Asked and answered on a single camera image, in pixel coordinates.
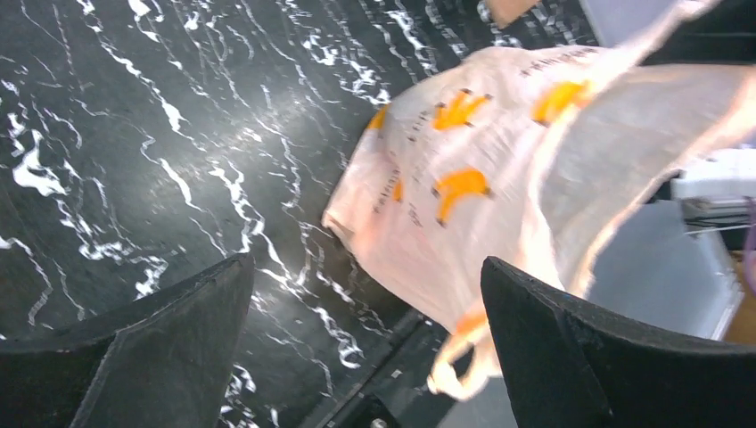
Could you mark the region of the translucent peach plastic bag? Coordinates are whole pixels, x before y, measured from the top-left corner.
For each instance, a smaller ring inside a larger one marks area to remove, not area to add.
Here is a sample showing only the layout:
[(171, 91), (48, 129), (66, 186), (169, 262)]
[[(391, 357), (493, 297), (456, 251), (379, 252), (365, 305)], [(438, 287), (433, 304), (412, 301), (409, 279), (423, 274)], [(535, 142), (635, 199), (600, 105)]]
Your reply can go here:
[(322, 223), (448, 330), (432, 392), (464, 401), (502, 374), (486, 258), (585, 298), (664, 181), (753, 133), (754, 30), (752, 1), (676, 1), (614, 47), (483, 48), (375, 114)]

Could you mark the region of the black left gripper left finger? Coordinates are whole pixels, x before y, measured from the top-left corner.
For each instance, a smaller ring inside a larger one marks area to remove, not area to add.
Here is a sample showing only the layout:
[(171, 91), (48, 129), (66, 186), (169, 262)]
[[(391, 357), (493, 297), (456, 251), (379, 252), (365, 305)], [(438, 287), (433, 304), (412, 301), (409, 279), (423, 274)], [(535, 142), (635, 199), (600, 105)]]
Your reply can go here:
[(3, 341), (2, 426), (214, 426), (254, 270), (237, 254), (105, 314)]

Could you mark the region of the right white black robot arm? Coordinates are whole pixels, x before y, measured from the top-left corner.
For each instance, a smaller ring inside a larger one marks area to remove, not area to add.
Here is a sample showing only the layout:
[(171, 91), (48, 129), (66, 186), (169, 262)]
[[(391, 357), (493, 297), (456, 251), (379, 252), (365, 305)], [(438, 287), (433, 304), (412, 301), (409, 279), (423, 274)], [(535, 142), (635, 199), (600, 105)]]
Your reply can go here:
[(755, 250), (755, 149), (724, 149), (691, 161), (670, 180), (691, 226), (726, 234), (726, 243)]

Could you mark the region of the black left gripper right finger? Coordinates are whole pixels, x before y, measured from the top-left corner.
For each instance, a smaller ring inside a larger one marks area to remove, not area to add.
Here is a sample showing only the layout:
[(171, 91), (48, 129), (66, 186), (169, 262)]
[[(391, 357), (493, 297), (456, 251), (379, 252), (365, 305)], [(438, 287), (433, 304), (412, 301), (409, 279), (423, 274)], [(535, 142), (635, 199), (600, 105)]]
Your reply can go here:
[(481, 292), (521, 427), (752, 427), (755, 349), (675, 333), (495, 257)]

